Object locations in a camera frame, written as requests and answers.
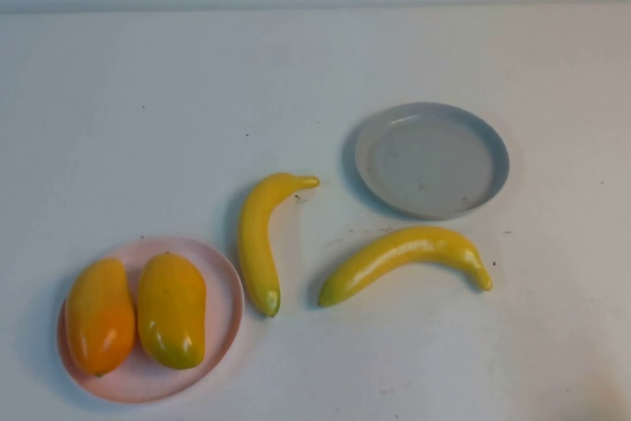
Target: pink plastic plate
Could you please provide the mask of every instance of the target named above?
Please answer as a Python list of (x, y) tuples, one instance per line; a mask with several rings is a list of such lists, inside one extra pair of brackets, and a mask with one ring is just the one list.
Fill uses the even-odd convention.
[(165, 251), (188, 258), (206, 280), (206, 357), (193, 369), (173, 370), (150, 359), (136, 343), (129, 357), (113, 372), (101, 378), (86, 376), (75, 367), (70, 356), (62, 308), (57, 323), (61, 362), (74, 382), (94, 396), (117, 403), (147, 403), (179, 393), (208, 375), (237, 336), (244, 313), (244, 290), (233, 265), (212, 246), (182, 237), (141, 239), (107, 256), (124, 263), (135, 301), (143, 265)]

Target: empty plate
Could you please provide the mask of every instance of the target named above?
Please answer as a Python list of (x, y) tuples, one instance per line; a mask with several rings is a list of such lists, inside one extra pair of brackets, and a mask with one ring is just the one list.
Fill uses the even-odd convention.
[(369, 118), (360, 130), (355, 163), (368, 188), (415, 217), (460, 216), (495, 196), (509, 173), (497, 132), (452, 105), (398, 105)]
[(63, 308), (57, 322), (57, 348), (63, 367), (82, 389), (117, 403), (147, 403), (172, 396), (208, 375), (232, 345), (244, 312), (244, 291), (235, 267), (212, 246), (183, 237), (141, 239), (111, 252), (127, 270), (134, 302), (140, 271), (152, 256), (179, 253), (199, 269), (206, 281), (206, 356), (197, 367), (173, 370), (150, 359), (139, 342), (127, 359), (103, 377), (90, 377), (74, 365), (66, 342)]

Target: gray plate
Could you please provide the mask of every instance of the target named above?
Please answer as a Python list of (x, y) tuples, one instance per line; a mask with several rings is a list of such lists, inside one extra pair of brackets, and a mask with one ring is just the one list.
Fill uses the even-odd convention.
[(509, 173), (506, 146), (488, 123), (435, 103), (399, 105), (369, 118), (357, 138), (355, 163), (385, 203), (429, 220), (481, 206)]

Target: yellow mango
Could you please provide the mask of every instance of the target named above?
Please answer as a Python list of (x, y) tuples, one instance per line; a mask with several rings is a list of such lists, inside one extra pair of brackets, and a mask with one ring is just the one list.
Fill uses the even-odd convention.
[(81, 272), (66, 299), (65, 322), (70, 355), (82, 372), (100, 377), (122, 364), (136, 320), (119, 260), (104, 258)]
[(151, 258), (138, 286), (138, 333), (145, 352), (172, 369), (204, 360), (206, 283), (190, 261), (176, 253)]

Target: yellow banana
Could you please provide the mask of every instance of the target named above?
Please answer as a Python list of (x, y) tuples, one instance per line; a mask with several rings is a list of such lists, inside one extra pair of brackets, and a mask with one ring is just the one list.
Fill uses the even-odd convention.
[(245, 200), (239, 223), (241, 270), (252, 302), (270, 317), (280, 308), (280, 284), (267, 232), (269, 216), (297, 190), (318, 185), (315, 176), (277, 173), (264, 178)]
[(341, 303), (412, 261), (443, 263), (467, 273), (483, 290), (493, 288), (477, 248), (465, 236), (440, 227), (410, 227), (371, 242), (342, 263), (324, 282), (317, 303)]

